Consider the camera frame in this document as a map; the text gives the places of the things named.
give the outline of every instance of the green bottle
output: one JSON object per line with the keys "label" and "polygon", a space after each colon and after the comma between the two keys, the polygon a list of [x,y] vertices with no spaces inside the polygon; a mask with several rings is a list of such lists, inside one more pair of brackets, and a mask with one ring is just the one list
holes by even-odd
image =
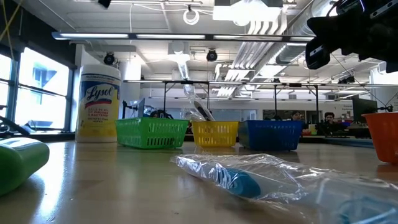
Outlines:
{"label": "green bottle", "polygon": [[49,147],[29,138],[0,140],[0,196],[14,190],[49,160]]}

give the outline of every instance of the computer monitor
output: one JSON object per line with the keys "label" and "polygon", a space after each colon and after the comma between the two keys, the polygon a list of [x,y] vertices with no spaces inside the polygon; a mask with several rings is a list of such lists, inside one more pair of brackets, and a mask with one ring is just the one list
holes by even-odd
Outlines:
{"label": "computer monitor", "polygon": [[145,98],[141,100],[132,100],[130,101],[130,105],[133,110],[133,118],[141,118],[144,116]]}
{"label": "computer monitor", "polygon": [[353,99],[354,121],[366,123],[362,114],[377,113],[377,102],[374,100]]}

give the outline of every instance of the desk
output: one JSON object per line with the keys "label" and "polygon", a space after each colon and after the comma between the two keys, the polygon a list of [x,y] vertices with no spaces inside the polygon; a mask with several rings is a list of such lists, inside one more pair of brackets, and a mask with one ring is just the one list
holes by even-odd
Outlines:
{"label": "desk", "polygon": [[[0,198],[0,223],[300,223],[241,200],[169,162],[184,153],[250,154],[235,147],[137,150],[116,144],[49,143],[50,160],[27,182]],[[398,166],[374,149],[299,144],[273,153],[310,166],[398,183]]]}

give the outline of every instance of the yellow basket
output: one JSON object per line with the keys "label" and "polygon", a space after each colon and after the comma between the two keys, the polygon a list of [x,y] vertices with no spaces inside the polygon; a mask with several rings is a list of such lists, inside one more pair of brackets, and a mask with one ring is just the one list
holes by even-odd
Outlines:
{"label": "yellow basket", "polygon": [[203,147],[229,147],[236,144],[238,121],[192,122],[195,144]]}

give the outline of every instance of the lysol wipes container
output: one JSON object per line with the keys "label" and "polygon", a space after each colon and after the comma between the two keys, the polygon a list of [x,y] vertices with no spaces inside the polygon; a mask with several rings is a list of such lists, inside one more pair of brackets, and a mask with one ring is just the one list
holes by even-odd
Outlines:
{"label": "lysol wipes container", "polygon": [[81,69],[76,142],[116,142],[120,71],[108,65]]}

